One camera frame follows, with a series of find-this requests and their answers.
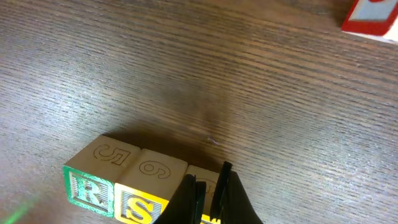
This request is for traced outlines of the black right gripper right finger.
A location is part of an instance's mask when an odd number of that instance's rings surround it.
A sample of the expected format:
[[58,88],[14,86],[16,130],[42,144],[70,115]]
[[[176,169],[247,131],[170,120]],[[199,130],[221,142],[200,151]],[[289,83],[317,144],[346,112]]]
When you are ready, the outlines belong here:
[[224,161],[211,202],[210,219],[221,224],[262,224],[232,163]]

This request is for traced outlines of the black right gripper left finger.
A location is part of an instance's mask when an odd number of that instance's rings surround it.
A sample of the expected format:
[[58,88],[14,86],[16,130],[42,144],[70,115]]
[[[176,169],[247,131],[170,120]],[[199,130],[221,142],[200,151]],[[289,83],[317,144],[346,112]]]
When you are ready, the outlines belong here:
[[154,224],[200,224],[205,195],[206,182],[197,181],[194,175],[185,175]]

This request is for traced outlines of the yellow S wooden block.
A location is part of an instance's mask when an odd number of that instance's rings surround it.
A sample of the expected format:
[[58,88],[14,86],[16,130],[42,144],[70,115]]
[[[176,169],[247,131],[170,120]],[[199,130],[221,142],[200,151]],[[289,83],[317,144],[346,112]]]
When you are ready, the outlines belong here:
[[143,149],[115,183],[115,219],[123,223],[154,223],[187,167],[183,160]]

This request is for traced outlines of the green R wooden block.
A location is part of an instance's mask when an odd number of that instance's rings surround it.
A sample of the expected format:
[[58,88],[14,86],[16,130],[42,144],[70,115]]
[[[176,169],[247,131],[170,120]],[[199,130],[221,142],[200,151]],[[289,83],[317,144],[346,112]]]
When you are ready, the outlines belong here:
[[63,167],[70,203],[100,215],[114,217],[114,185],[141,149],[99,135]]

